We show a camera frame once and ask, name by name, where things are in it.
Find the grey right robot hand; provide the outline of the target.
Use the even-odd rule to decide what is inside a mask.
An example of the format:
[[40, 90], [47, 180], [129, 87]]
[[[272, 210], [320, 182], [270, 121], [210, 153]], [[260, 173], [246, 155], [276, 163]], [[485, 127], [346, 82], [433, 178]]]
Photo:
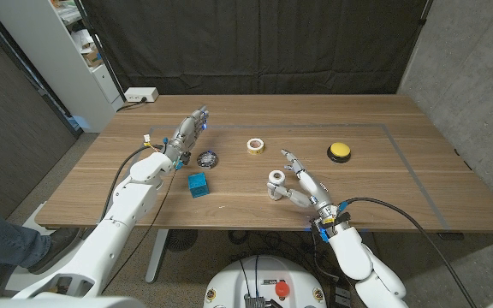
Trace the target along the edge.
[[322, 219], [323, 224], [334, 222], [338, 217], [338, 207], [333, 203], [326, 186], [308, 172], [292, 152], [281, 149], [281, 153], [290, 162], [285, 169], [294, 172], [299, 180], [300, 187], [306, 191], [306, 194], [292, 188], [286, 188], [284, 186], [284, 173], [280, 170], [273, 170], [268, 175], [266, 184], [269, 197], [272, 200], [286, 197], [301, 208], [313, 207]]

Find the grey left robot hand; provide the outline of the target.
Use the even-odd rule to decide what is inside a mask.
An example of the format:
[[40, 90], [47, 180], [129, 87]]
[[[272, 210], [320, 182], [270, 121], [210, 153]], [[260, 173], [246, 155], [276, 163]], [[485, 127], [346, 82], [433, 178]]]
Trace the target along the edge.
[[205, 105], [186, 117], [175, 130], [163, 153], [174, 163], [188, 164], [191, 150], [207, 127], [209, 111]]

